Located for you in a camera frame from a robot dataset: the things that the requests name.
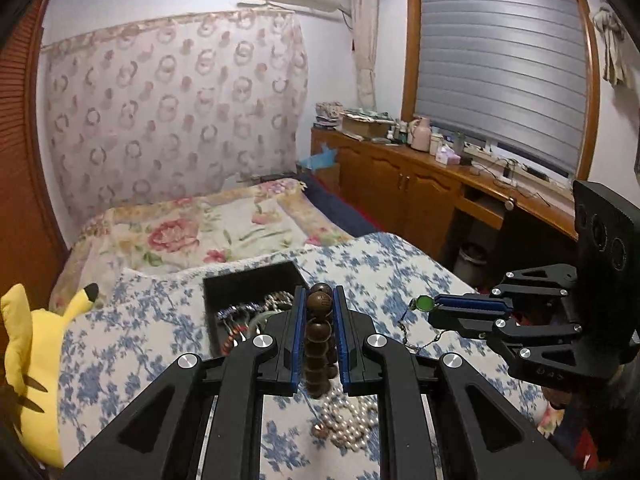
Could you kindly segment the silver blue-gem hair comb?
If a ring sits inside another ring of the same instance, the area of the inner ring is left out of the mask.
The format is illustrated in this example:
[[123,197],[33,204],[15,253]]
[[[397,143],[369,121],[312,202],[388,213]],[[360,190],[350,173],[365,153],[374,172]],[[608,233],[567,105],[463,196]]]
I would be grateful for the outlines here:
[[255,304],[250,302],[249,304],[237,304],[236,306],[229,306],[216,312],[216,320],[218,322],[230,322],[237,320],[251,320],[256,315],[265,311],[263,304]]

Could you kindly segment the black jewelry box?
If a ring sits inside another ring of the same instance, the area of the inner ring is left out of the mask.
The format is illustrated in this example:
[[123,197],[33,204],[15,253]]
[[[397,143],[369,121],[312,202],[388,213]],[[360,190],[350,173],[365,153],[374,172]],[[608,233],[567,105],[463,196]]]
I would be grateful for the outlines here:
[[233,330],[242,330],[267,311],[292,307],[295,289],[307,284],[292,261],[224,271],[203,280],[209,353],[221,356]]

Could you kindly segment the wooden side cabinet desk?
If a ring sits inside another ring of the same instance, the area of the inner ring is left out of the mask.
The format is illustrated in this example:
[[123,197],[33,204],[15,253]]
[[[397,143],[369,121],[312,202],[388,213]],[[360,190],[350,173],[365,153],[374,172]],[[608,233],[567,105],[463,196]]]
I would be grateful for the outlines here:
[[524,188],[498,185],[487,169],[445,167],[405,146],[314,129],[311,151],[322,148],[337,151],[331,191],[476,288],[511,270],[577,260],[572,215]]

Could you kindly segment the pink tissue box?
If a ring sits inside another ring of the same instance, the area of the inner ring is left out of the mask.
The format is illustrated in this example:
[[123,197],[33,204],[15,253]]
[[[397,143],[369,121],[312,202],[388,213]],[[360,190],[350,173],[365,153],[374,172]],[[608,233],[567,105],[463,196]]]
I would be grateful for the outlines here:
[[450,146],[442,144],[435,154],[436,162],[442,166],[458,166],[460,164],[461,157]]

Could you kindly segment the yellow Pikachu plush toy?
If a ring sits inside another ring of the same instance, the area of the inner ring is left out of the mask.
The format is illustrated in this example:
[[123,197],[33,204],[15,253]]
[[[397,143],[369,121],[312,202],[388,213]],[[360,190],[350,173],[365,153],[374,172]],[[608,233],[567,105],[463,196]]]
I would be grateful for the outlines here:
[[63,339],[70,323],[89,312],[99,286],[82,288],[59,315],[32,310],[25,287],[12,286],[1,297],[1,315],[9,341],[3,364],[11,388],[9,416],[18,440],[41,463],[63,467],[58,432],[58,378]]

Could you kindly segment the pink thermos jug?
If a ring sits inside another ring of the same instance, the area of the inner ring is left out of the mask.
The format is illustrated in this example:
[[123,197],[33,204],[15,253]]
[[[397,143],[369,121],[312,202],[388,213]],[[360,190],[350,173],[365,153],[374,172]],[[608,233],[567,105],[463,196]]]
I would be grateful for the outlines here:
[[431,123],[427,117],[413,119],[410,124],[410,148],[415,151],[428,153],[431,147]]

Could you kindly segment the cardboard box on cabinet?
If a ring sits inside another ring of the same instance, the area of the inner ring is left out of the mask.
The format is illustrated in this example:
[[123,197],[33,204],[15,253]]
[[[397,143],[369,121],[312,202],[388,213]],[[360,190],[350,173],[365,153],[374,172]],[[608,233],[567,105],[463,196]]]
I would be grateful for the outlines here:
[[393,119],[374,119],[353,114],[344,114],[342,118],[344,133],[362,136],[365,139],[385,138],[388,130],[394,125]]

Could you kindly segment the blue plastic bag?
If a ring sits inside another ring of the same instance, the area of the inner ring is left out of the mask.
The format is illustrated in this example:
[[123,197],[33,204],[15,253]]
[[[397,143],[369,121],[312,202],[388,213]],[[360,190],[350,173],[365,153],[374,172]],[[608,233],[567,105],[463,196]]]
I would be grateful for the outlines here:
[[322,143],[319,153],[309,155],[299,160],[297,166],[299,166],[301,170],[310,171],[314,174],[319,170],[334,166],[336,164],[337,153],[336,148],[330,148],[328,144]]

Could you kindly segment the wooden louvered wardrobe door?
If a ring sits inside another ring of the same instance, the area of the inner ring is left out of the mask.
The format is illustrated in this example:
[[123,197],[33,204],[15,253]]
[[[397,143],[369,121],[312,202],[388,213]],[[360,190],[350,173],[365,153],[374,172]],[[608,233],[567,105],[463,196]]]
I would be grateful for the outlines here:
[[1,49],[1,291],[20,283],[45,308],[67,249],[44,180],[36,87],[49,0],[32,0]]

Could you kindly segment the pink floral bed blanket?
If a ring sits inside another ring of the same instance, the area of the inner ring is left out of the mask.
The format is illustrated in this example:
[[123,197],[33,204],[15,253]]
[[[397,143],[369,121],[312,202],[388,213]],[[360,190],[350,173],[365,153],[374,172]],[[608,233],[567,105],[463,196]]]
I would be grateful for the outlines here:
[[352,237],[332,222],[295,178],[248,188],[112,208],[81,229],[49,299],[63,313],[84,286],[106,301],[124,269],[164,275],[281,250],[333,246]]

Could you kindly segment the grey window blind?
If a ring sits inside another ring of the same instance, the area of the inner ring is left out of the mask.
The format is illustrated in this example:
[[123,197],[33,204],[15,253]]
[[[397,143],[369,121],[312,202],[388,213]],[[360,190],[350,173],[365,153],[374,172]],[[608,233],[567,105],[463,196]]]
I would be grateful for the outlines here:
[[587,106],[577,0],[420,0],[416,114],[576,174]]

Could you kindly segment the patterned sheer curtain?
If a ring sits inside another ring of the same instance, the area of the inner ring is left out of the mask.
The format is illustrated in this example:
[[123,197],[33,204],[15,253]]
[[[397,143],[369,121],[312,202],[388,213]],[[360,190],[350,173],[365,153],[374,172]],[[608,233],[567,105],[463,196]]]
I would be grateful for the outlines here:
[[133,22],[44,54],[52,164],[76,224],[295,167],[308,56],[291,11]]

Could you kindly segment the tied beige window curtain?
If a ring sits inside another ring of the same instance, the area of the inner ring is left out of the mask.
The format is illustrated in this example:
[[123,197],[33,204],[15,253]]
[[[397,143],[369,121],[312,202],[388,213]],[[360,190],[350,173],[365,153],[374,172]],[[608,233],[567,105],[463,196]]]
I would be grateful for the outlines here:
[[374,110],[378,0],[350,0],[358,106]]

